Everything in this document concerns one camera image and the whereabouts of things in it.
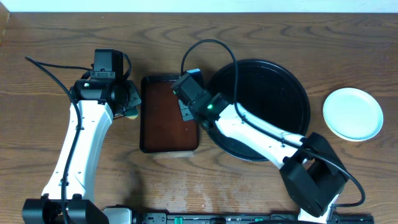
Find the yellow plate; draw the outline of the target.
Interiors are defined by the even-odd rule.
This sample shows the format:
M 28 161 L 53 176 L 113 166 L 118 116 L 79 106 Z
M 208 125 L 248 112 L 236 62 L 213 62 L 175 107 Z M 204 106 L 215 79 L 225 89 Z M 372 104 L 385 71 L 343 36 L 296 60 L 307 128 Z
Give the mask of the yellow plate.
M 335 134 L 336 136 L 338 136 L 341 139 L 346 139 L 342 134 L 340 134 L 337 130 L 335 130 L 332 125 L 329 124 L 329 122 L 327 120 L 325 120 L 325 124 L 328 127 L 328 129 Z

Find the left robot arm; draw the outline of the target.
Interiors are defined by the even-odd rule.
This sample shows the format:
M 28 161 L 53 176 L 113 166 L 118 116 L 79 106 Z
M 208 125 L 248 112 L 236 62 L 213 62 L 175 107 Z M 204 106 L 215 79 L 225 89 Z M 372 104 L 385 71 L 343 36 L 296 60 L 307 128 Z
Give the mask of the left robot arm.
M 77 80 L 74 102 L 55 170 L 39 199 L 27 199 L 25 223 L 133 223 L 131 208 L 94 204 L 95 175 L 105 135 L 117 115 L 136 117 L 141 103 L 133 81 Z

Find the green yellow sponge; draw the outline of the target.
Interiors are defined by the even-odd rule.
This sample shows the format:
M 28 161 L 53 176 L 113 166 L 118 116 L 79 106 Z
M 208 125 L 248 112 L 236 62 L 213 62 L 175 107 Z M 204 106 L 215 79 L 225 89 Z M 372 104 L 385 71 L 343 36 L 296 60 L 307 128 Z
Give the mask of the green yellow sponge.
M 125 112 L 125 117 L 127 117 L 128 119 L 136 119 L 138 117 L 138 114 L 139 112 L 137 108 L 133 107 Z

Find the rectangular brown water tray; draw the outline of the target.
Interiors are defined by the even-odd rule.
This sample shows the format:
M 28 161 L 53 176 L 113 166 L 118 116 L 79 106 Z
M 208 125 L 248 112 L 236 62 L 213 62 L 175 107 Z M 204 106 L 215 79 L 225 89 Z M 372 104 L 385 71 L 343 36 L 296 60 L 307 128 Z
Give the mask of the rectangular brown water tray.
M 184 121 L 171 86 L 177 75 L 148 76 L 141 80 L 140 150 L 144 153 L 194 151 L 198 126 Z

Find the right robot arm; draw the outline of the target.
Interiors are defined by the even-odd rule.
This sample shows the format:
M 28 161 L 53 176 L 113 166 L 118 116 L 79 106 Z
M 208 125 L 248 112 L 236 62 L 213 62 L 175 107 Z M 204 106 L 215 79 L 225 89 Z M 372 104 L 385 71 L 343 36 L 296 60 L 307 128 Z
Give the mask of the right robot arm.
M 278 168 L 290 198 L 300 207 L 298 220 L 326 223 L 350 179 L 340 158 L 321 135 L 308 137 L 280 129 L 223 94 L 177 93 L 193 118 L 218 129 L 268 159 Z

